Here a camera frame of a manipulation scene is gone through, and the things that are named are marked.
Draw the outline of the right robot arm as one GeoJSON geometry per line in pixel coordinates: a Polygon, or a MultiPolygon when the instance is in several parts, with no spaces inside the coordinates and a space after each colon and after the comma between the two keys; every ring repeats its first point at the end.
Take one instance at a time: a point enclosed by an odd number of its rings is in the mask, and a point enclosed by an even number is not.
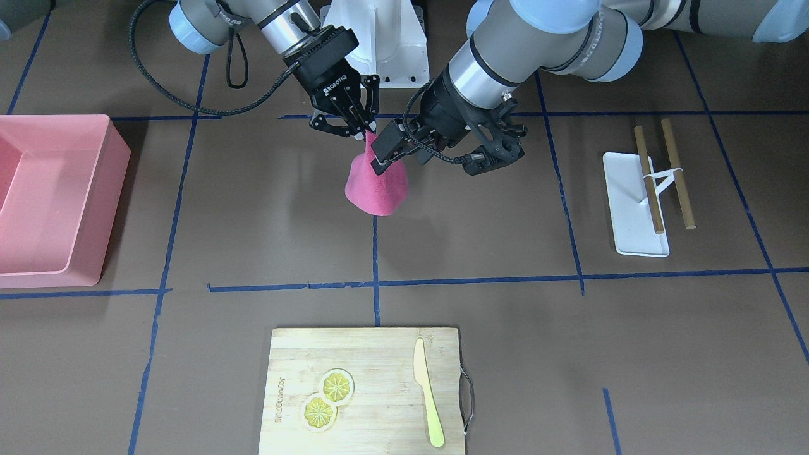
{"type": "Polygon", "coordinates": [[[169,26],[180,44],[212,54],[237,32],[257,27],[309,95],[312,128],[362,139],[376,130],[378,75],[348,63],[358,48],[352,29],[321,24],[307,1],[179,1],[169,26]]]}

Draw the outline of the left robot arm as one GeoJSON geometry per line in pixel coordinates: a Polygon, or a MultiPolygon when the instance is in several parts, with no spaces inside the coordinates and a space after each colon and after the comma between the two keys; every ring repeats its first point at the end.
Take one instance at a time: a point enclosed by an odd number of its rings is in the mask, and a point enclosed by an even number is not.
{"type": "Polygon", "coordinates": [[[649,30],[788,42],[807,30],[807,2],[480,1],[468,26],[404,135],[422,163],[441,159],[477,175],[523,157],[513,92],[537,70],[618,80],[638,62],[649,30]]]}

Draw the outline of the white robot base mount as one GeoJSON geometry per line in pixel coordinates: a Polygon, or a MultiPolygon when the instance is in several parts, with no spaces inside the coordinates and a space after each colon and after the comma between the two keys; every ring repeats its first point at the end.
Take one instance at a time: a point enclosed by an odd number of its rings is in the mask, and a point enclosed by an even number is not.
{"type": "Polygon", "coordinates": [[[378,75],[382,88],[417,88],[430,79],[427,35],[412,2],[332,1],[320,19],[353,31],[358,46],[347,62],[362,75],[378,75]]]}

